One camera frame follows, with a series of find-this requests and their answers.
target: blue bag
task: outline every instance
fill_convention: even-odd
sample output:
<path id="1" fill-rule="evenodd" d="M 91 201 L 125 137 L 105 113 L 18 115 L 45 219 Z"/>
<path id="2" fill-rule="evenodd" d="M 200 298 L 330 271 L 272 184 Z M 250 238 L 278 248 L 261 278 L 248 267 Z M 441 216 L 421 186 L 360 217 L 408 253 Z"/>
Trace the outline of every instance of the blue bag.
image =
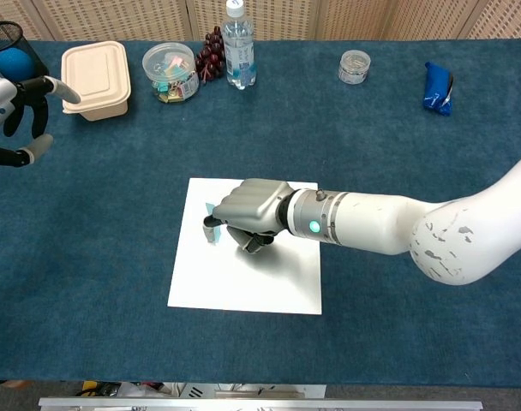
<path id="1" fill-rule="evenodd" d="M 444 116 L 451 115 L 452 75 L 446 69 L 427 62 L 426 86 L 422 105 L 429 110 L 435 110 Z"/>

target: blue ball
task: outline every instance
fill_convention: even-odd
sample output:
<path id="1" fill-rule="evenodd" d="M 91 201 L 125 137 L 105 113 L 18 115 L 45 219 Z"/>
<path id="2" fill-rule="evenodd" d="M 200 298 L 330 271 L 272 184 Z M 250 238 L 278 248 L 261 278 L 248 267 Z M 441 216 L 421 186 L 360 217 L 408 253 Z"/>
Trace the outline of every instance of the blue ball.
<path id="1" fill-rule="evenodd" d="M 29 80 L 35 74 L 34 61 L 24 51 L 10 48 L 0 51 L 0 73 L 8 80 Z"/>

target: small blue object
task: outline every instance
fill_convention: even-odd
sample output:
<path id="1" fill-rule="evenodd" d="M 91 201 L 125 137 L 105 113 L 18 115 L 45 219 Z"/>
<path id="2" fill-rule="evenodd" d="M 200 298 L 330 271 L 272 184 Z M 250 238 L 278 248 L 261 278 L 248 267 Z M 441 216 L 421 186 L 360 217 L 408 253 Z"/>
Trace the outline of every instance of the small blue object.
<path id="1" fill-rule="evenodd" d="M 315 220 L 312 220 L 310 222 L 310 231 L 312 231 L 313 233 L 319 233 L 320 232 L 320 223 L 318 223 L 317 221 Z"/>
<path id="2" fill-rule="evenodd" d="M 35 77 L 33 59 L 24 51 L 11 47 L 0 51 L 0 73 L 7 80 L 18 82 Z"/>
<path id="3" fill-rule="evenodd" d="M 158 91 L 159 92 L 167 92 L 169 90 L 169 84 L 168 83 L 159 83 L 158 84 Z"/>
<path id="4" fill-rule="evenodd" d="M 422 105 L 429 110 L 435 110 L 444 116 L 451 115 L 451 98 L 447 95 L 451 92 L 451 73 L 446 69 L 427 62 L 426 85 L 424 87 L 424 100 Z"/>
<path id="5" fill-rule="evenodd" d="M 206 203 L 207 213 L 209 215 L 213 214 L 213 208 L 215 208 L 215 204 Z M 220 226 L 214 228 L 215 234 L 215 244 L 219 242 L 220 239 Z"/>

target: wall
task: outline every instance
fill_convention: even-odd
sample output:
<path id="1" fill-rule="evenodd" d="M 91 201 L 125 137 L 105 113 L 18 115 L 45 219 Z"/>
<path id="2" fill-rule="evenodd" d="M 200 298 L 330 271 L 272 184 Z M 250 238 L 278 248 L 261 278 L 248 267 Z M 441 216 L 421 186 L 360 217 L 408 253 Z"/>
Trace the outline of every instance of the wall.
<path id="1" fill-rule="evenodd" d="M 246 0 L 257 39 L 521 38 L 521 0 Z M 202 39 L 225 0 L 0 0 L 29 39 Z"/>

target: blue table cover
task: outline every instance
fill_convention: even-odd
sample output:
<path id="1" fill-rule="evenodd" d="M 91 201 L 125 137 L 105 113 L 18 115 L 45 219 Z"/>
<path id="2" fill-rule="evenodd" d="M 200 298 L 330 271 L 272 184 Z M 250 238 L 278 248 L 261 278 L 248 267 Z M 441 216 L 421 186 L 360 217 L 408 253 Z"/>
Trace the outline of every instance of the blue table cover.
<path id="1" fill-rule="evenodd" d="M 80 43 L 32 44 L 59 76 Z M 88 122 L 49 97 L 53 147 L 0 167 L 0 379 L 521 387 L 521 251 L 451 287 L 407 254 L 323 244 L 321 316 L 167 307 L 190 177 L 434 202 L 501 178 L 521 158 L 521 40 L 258 42 L 254 87 L 184 104 L 153 96 L 155 43 L 123 44 L 128 114 Z M 350 49 L 371 56 L 358 86 L 337 76 Z M 450 117 L 422 107 L 426 61 L 453 73 Z"/>

